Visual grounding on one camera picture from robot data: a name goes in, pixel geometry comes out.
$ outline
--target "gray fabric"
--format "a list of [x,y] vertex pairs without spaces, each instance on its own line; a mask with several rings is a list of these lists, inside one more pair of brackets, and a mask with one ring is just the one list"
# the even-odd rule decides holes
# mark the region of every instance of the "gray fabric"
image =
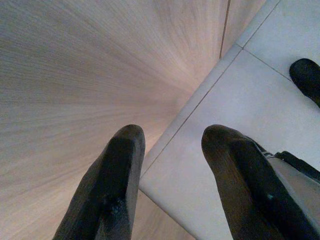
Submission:
[[268,157],[275,173],[301,209],[320,228],[320,184],[276,157]]

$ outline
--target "light wood panel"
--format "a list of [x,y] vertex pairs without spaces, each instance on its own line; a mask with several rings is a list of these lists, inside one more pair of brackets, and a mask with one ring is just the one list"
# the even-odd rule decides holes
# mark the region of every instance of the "light wood panel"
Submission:
[[229,0],[221,57],[246,29],[266,0]]
[[0,4],[0,239],[48,239],[111,136],[146,151],[219,59],[226,0]]
[[139,191],[131,240],[195,240],[195,238]]

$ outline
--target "white tile floor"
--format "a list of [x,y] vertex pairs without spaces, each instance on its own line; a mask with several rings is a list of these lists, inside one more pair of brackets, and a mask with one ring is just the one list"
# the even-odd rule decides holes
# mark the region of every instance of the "white tile floor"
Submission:
[[146,156],[140,188],[198,240],[232,239],[204,129],[222,124],[270,152],[287,150],[320,170],[320,108],[290,81],[290,64],[320,62],[319,0],[267,0]]

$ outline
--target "black sneaker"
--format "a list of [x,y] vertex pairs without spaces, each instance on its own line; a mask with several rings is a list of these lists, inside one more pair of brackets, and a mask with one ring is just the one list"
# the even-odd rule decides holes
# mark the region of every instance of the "black sneaker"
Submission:
[[291,65],[289,72],[294,84],[320,108],[320,66],[302,58]]

